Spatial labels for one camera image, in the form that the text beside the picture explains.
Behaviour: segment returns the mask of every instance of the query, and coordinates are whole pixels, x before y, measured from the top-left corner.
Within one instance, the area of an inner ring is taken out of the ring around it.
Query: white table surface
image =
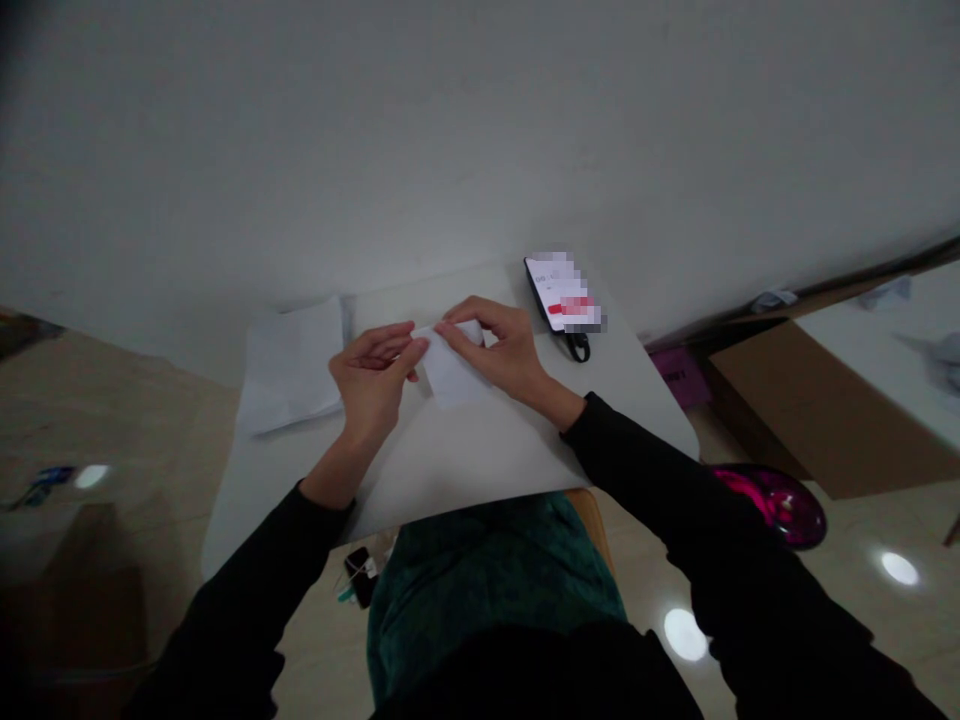
[[[886,311],[856,300],[797,320],[808,335],[960,451],[960,399],[947,389],[933,347],[960,332],[960,262],[913,278],[910,302]]]
[[[586,269],[579,256],[578,264]],[[608,324],[606,332],[591,335],[593,355],[583,365],[537,315],[520,257],[358,295],[347,306],[354,334],[402,320],[412,319],[417,327],[435,323],[470,294],[526,307],[540,360],[551,375],[576,392],[597,392],[697,458],[699,444],[686,416],[596,273],[588,277]],[[264,437],[236,436],[204,542],[205,578],[310,470],[342,426],[343,414],[337,413]],[[572,451],[536,413],[499,390],[482,402],[441,411],[421,372],[420,383],[404,389],[399,425],[360,487],[343,540],[471,505],[586,484]]]

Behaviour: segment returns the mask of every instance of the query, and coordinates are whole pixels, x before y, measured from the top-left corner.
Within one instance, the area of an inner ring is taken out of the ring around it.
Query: person's left hand
[[[377,447],[396,427],[404,379],[417,382],[414,370],[430,341],[410,337],[413,322],[367,330],[329,364],[346,415],[343,435]]]

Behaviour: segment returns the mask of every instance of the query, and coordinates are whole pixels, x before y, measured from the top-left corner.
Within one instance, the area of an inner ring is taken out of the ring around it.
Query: phone screen
[[[524,262],[551,330],[583,332],[601,324],[600,306],[590,297],[570,253],[538,253]]]

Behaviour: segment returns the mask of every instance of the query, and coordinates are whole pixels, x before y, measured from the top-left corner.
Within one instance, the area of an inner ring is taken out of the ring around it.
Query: finger
[[[352,360],[347,361],[347,365],[350,367],[359,367],[365,370],[386,370],[390,367],[390,363],[387,360],[381,360],[380,358],[353,358]]]
[[[451,325],[448,322],[437,323],[434,330],[437,331],[440,337],[447,341],[447,345],[453,348],[455,353],[471,365],[476,366],[476,361],[478,361],[485,352],[480,346],[474,345],[470,338],[464,335],[463,331],[455,325]]]
[[[479,320],[481,325],[495,328],[509,318],[511,310],[513,308],[507,305],[471,295],[459,305],[450,308],[443,316],[443,321],[455,325],[467,320]]]
[[[428,347],[430,347],[429,340],[417,338],[403,349],[400,357],[393,361],[393,365],[387,372],[395,375],[397,379],[403,379],[420,362],[420,358],[423,357]]]
[[[346,352],[350,357],[369,355],[370,351],[380,343],[386,342],[391,338],[409,335],[411,330],[413,330],[413,320],[395,323],[393,325],[384,325],[378,328],[370,328],[350,343],[350,345],[347,346]]]
[[[401,335],[398,338],[390,338],[379,343],[375,348],[366,354],[366,357],[380,358],[381,360],[393,360],[400,352],[413,340],[409,335]]]

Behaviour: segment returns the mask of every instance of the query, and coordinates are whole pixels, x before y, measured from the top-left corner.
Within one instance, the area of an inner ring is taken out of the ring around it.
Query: green skirt
[[[404,526],[367,635],[377,707],[469,636],[498,625],[567,634],[626,622],[616,582],[563,493],[503,500]]]

